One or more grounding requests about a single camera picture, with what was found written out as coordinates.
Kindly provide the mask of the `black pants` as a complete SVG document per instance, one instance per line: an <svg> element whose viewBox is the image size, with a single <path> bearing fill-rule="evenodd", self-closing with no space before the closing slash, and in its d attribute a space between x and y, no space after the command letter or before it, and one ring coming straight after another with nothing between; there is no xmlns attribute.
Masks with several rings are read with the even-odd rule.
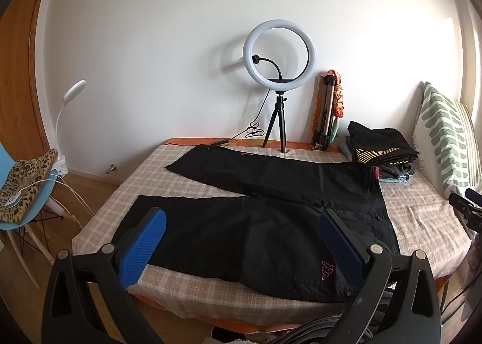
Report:
<svg viewBox="0 0 482 344"><path fill-rule="evenodd" d="M114 234L118 241L151 208L166 215L150 263L238 282L273 298L347 302L358 292L339 272L319 233L332 209L366 245L399 253L373 170L356 162L315 163L197 146L167 167L224 197L139 196Z"/></svg>

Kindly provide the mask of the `plaid beige bed blanket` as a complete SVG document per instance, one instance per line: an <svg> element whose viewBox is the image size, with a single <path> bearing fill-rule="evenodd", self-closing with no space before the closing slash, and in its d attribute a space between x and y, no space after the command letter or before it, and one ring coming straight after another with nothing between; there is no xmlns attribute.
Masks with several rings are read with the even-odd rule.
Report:
<svg viewBox="0 0 482 344"><path fill-rule="evenodd" d="M151 208L166 231L133 292L181 317L299 323L351 301L350 264L327 247L332 209L365 245L427 254L435 278L471 246L448 201L416 175L382 184L373 167L314 152L159 147L74 237L77 254L117 242Z"/></svg>

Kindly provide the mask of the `green white patterned pillow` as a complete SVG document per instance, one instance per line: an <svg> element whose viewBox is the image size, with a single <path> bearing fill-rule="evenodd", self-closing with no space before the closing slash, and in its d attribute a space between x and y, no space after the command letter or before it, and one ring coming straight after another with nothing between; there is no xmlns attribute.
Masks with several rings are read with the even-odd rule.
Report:
<svg viewBox="0 0 482 344"><path fill-rule="evenodd" d="M421 172L444 198L481 191L481 160L468 108L427 82L413 130Z"/></svg>

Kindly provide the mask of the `metal door stopper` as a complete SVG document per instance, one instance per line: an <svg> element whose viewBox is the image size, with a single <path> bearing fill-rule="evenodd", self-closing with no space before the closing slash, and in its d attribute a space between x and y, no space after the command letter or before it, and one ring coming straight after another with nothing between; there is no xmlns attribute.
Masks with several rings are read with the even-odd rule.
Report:
<svg viewBox="0 0 482 344"><path fill-rule="evenodd" d="M106 173L107 174L110 174L112 173L113 171L115 171L117 169L117 165L116 164L112 164L111 166L109 166L109 168L106 170Z"/></svg>

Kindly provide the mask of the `grey folded clothes stack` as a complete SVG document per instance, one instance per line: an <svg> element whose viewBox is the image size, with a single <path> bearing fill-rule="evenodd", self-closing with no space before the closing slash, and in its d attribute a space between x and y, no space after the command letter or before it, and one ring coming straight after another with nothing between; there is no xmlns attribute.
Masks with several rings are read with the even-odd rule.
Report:
<svg viewBox="0 0 482 344"><path fill-rule="evenodd" d="M374 175L380 183L407 183L415 174L415 168L408 164L377 164Z"/></svg>

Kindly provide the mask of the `black folded shirt yellow stripes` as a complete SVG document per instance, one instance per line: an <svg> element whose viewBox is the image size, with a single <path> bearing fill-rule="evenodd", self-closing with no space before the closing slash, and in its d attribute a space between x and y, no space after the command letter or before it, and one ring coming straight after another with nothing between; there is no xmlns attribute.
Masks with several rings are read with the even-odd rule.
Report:
<svg viewBox="0 0 482 344"><path fill-rule="evenodd" d="M406 164L418 158L414 150L397 129L371 130L351 121L348 124L348 146L353 159L362 164Z"/></svg>

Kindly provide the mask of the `orange floral bed sheet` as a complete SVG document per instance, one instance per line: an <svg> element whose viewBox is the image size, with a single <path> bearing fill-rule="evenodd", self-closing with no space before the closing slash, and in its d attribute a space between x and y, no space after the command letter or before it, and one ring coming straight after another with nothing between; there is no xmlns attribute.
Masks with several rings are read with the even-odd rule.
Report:
<svg viewBox="0 0 482 344"><path fill-rule="evenodd" d="M208 145L221 141L221 138L169 138L164 145L173 146L196 146L196 145ZM225 145L230 147L262 147L263 139L251 139L251 138L234 138L225 142ZM280 141L269 140L265 145L266 148L279 148ZM315 148L311 147L311 144L307 142L287 142L287 149L298 149L315 151Z"/></svg>

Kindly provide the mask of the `folded silver tripod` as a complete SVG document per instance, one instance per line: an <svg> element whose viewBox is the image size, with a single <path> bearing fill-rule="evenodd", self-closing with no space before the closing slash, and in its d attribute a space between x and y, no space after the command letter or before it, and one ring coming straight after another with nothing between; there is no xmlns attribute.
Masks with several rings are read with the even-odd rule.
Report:
<svg viewBox="0 0 482 344"><path fill-rule="evenodd" d="M313 144L315 148L326 151L333 115L333 98L336 88L337 78L333 70L325 73L319 82L318 99L318 116L315 122L315 132L313 136Z"/></svg>

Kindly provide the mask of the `leopard print cushion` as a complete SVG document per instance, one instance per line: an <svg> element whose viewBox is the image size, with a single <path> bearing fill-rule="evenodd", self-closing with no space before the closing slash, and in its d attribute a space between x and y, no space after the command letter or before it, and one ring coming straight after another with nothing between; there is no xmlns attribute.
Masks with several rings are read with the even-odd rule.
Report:
<svg viewBox="0 0 482 344"><path fill-rule="evenodd" d="M47 183L57 157L50 149L37 159L19 160L7 174L1 187L1 221L20 224Z"/></svg>

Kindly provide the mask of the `light blue chair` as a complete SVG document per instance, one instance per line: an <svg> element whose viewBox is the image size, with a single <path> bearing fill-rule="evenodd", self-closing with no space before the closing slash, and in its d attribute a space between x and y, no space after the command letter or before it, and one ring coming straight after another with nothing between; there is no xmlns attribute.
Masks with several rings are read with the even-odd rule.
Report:
<svg viewBox="0 0 482 344"><path fill-rule="evenodd" d="M33 222L44 222L38 214L44 209L51 218L64 216L64 208L51 197L58 174L53 169L57 150L51 149L37 159L14 161L5 148L1 149L1 229L7 233L11 245L26 274L35 287L39 284L23 258L14 235L24 239L29 234L34 247L49 263L54 262L49 248L31 227Z"/></svg>

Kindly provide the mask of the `black small tripod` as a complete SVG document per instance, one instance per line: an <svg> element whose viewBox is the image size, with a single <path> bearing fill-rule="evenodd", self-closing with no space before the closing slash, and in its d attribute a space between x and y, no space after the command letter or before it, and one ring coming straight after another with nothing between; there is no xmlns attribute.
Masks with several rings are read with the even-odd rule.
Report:
<svg viewBox="0 0 482 344"><path fill-rule="evenodd" d="M282 153L285 153L287 149L285 111L284 111L284 103L286 102L286 100L287 99L284 96L284 92L279 92L279 91L276 92L276 102L274 105L274 110L272 112L271 120L265 132L265 138L262 144L262 147L265 147L268 144L268 141L271 136L271 132L274 127L274 122L277 120L279 123L279 145L280 145L280 151Z"/></svg>

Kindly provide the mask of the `wooden door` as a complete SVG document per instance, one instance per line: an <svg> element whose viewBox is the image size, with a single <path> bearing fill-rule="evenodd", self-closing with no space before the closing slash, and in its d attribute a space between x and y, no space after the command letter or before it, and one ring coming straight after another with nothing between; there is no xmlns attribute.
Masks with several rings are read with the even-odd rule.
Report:
<svg viewBox="0 0 482 344"><path fill-rule="evenodd" d="M11 0L1 18L1 144L15 160L50 149L35 77L35 40L42 0Z"/></svg>

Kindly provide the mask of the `white clip desk lamp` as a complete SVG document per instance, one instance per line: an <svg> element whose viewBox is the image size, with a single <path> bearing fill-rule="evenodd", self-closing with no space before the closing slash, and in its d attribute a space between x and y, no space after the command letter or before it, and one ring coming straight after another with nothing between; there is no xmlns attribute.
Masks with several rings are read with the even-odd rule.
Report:
<svg viewBox="0 0 482 344"><path fill-rule="evenodd" d="M80 79L76 81L73 85L68 88L65 93L63 94L61 108L58 111L58 114L55 119L54 125L54 148L56 149L57 157L55 159L55 163L53 165L52 170L58 176L65 176L68 174L68 166L66 156L63 153L61 148L60 142L60 133L61 133L61 125L64 120L64 114L66 109L69 107L70 103L72 103L86 88L87 82L85 79Z"/></svg>

